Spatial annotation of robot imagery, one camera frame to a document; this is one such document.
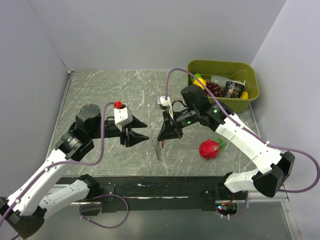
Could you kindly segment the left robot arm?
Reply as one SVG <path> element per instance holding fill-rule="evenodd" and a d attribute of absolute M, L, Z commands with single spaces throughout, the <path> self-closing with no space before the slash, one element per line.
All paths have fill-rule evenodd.
<path fill-rule="evenodd" d="M 90 175 L 80 176 L 71 185 L 49 194 L 49 190 L 72 165 L 96 166 L 104 156 L 105 139 L 119 138 L 129 148 L 149 140 L 133 131 L 146 128 L 120 101 L 110 102 L 113 116 L 96 104 L 84 105 L 75 121 L 57 142 L 39 169 L 17 191 L 0 199 L 0 221 L 7 222 L 23 239 L 36 233 L 45 220 L 72 202 L 95 200 L 99 183 Z"/>

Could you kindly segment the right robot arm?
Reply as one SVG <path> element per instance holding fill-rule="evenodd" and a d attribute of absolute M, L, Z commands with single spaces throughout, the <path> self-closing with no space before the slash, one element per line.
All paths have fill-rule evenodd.
<path fill-rule="evenodd" d="M 156 99 L 163 109 L 163 124 L 157 140 L 181 139 L 183 128 L 200 123 L 229 140 L 256 166 L 251 171 L 226 174 L 224 183 L 218 187 L 219 195 L 227 200 L 237 192 L 256 190 L 266 197 L 274 197 L 290 176 L 295 156 L 258 140 L 237 114 L 224 104 L 211 103 L 199 86 L 189 85 L 180 93 L 185 102 L 182 111 L 173 111 L 169 97 Z"/>

